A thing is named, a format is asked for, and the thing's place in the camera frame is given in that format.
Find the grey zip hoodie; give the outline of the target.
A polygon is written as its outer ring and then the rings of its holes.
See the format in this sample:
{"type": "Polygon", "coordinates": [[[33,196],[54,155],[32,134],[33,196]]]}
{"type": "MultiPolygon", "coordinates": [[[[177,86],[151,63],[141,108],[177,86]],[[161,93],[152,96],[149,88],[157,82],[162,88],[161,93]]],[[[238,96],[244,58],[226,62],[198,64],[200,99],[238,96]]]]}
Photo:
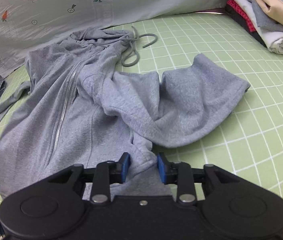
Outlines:
{"type": "Polygon", "coordinates": [[[218,127],[250,84],[205,55],[158,75],[115,70],[137,34],[89,28],[29,52],[29,81],[0,104],[0,120],[28,93],[0,136],[0,196],[73,164],[85,168],[131,157],[127,182],[112,195],[170,194],[153,145],[186,146],[218,127]]]}

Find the green grid cutting mat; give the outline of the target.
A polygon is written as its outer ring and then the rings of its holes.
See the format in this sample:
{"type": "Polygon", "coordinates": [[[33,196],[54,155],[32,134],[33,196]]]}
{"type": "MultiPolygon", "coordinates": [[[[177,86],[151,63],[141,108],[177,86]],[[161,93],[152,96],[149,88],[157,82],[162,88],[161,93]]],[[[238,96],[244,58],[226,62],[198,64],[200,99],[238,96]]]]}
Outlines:
{"type": "Polygon", "coordinates": [[[283,198],[283,55],[268,51],[225,14],[159,16],[117,25],[156,34],[136,44],[140,61],[116,70],[146,74],[188,67],[197,54],[247,80],[249,90],[234,111],[204,138],[179,148],[153,146],[170,161],[194,168],[215,164],[283,198]]]}

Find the red black folded garment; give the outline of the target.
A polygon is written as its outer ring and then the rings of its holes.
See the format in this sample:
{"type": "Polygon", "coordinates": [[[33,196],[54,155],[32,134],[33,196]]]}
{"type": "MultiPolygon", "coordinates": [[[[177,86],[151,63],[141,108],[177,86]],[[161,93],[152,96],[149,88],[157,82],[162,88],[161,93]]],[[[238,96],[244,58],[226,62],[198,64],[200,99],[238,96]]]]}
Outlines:
{"type": "Polygon", "coordinates": [[[265,42],[256,31],[252,21],[235,0],[227,1],[225,12],[232,20],[237,22],[237,24],[243,27],[246,32],[248,32],[255,40],[257,40],[262,46],[266,48],[265,42]]]}

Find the grey carrot print sheet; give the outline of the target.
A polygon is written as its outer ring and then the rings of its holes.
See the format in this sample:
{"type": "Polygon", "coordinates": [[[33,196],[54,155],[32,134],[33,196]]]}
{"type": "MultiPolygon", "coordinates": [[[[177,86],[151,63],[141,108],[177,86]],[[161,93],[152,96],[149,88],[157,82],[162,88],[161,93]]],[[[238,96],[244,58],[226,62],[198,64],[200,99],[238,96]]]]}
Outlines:
{"type": "Polygon", "coordinates": [[[0,0],[0,76],[19,68],[29,51],[88,27],[215,9],[225,0],[0,0]]]}

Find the grey folded garment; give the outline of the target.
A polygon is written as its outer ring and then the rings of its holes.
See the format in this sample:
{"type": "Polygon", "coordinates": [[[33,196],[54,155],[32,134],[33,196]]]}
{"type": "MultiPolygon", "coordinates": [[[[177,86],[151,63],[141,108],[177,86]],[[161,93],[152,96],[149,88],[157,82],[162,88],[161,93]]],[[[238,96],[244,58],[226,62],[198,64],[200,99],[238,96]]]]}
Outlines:
{"type": "Polygon", "coordinates": [[[269,16],[267,16],[265,12],[263,12],[259,4],[256,2],[256,0],[248,0],[248,1],[252,3],[252,9],[256,16],[256,22],[259,28],[264,28],[269,31],[283,32],[283,25],[273,20],[269,16]]]}

